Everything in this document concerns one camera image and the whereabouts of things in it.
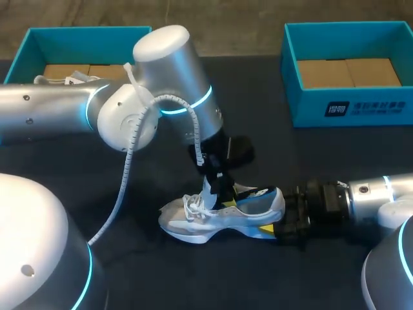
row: white sneaker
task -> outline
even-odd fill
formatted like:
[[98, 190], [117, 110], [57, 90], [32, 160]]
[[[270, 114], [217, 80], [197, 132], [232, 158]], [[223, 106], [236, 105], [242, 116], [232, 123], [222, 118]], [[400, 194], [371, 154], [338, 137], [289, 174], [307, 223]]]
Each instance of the white sneaker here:
[[210, 210], [205, 207], [201, 195], [184, 195], [161, 211], [161, 228], [185, 242], [205, 243], [223, 229], [235, 229], [252, 238], [274, 238], [261, 233], [257, 227], [281, 220], [285, 201], [281, 191], [272, 188], [247, 195], [237, 201], [236, 207]]

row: brown cardboard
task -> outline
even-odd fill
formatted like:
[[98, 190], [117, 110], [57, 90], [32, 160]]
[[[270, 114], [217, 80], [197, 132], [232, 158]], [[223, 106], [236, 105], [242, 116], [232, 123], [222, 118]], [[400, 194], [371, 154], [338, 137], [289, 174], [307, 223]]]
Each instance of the brown cardboard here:
[[90, 65], [47, 65], [43, 75], [47, 79], [64, 79], [74, 71], [88, 74]]
[[345, 60], [301, 60], [298, 68], [305, 88], [354, 87]]
[[388, 58], [347, 59], [346, 62], [356, 87], [401, 86]]
[[122, 65], [91, 65], [89, 76], [97, 76], [102, 79], [119, 79], [125, 74]]

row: blue led light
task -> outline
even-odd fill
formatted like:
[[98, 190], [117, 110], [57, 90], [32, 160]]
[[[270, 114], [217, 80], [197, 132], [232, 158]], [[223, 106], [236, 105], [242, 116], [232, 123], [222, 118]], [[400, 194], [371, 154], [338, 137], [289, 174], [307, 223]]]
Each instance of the blue led light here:
[[90, 129], [92, 129], [92, 130], [93, 130], [93, 128], [92, 128], [92, 126], [90, 125], [89, 117], [88, 117], [88, 109], [89, 109], [90, 102], [91, 102], [92, 98], [93, 98], [98, 92], [100, 92], [102, 89], [106, 88], [107, 86], [109, 86], [109, 84], [103, 85], [102, 87], [99, 87], [97, 90], [95, 90], [93, 93], [91, 93], [91, 94], [89, 95], [88, 101], [86, 102], [86, 107], [85, 107], [86, 121], [88, 122], [88, 125], [89, 125]]
[[388, 178], [388, 176], [384, 176], [383, 179], [385, 179], [387, 191], [390, 195], [388, 198], [389, 198], [390, 202], [394, 202], [394, 191], [393, 191], [393, 187], [392, 187], [392, 182], [390, 182], [390, 179]]
[[[191, 108], [196, 108], [198, 105], [200, 105], [202, 102], [204, 102], [205, 100], [208, 99], [208, 97], [211, 95], [212, 93], [212, 86], [209, 86], [208, 92], [206, 92], [205, 96], [203, 96], [200, 100], [198, 100], [197, 102], [195, 102], [193, 105], [191, 105]], [[181, 108], [179, 110], [175, 110], [175, 111], [161, 111], [163, 114], [168, 114], [168, 115], [173, 115], [173, 114], [179, 114], [179, 113], [184, 113], [186, 112], [185, 108]]]
[[408, 268], [406, 258], [405, 258], [405, 253], [403, 252], [403, 231], [405, 230], [407, 221], [408, 220], [406, 220], [403, 223], [399, 231], [399, 255], [400, 255], [401, 264], [403, 265], [403, 268], [405, 269], [407, 278], [410, 280], [410, 283], [413, 285], [413, 275], [410, 272], [410, 269]]
[[89, 245], [88, 246], [88, 250], [89, 250], [89, 275], [88, 275], [88, 280], [86, 281], [85, 287], [83, 288], [82, 293], [80, 294], [79, 299], [77, 300], [76, 304], [73, 306], [73, 308], [71, 310], [76, 310], [80, 303], [82, 302], [83, 298], [86, 295], [86, 292], [88, 291], [89, 288], [89, 284], [90, 284], [90, 279], [92, 278], [92, 252], [90, 251]]

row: blue cardboard box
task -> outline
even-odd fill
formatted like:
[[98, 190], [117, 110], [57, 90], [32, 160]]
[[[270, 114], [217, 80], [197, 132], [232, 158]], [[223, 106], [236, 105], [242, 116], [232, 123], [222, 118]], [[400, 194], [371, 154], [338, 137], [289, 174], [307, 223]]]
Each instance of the blue cardboard box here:
[[[298, 61], [389, 59], [401, 87], [305, 88]], [[413, 124], [413, 33], [406, 22], [286, 24], [281, 74], [295, 127]]]
[[149, 26], [30, 28], [5, 83], [33, 83], [47, 65], [123, 65], [133, 63], [136, 42]]

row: white shoelace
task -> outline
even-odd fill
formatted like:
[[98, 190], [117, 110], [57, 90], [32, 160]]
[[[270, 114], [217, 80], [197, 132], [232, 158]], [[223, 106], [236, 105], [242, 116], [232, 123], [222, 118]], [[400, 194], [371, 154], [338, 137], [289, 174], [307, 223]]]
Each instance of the white shoelace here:
[[196, 218], [205, 219], [207, 216], [218, 216], [218, 213], [205, 208], [203, 199], [200, 194], [184, 195], [182, 197], [185, 216], [188, 221]]

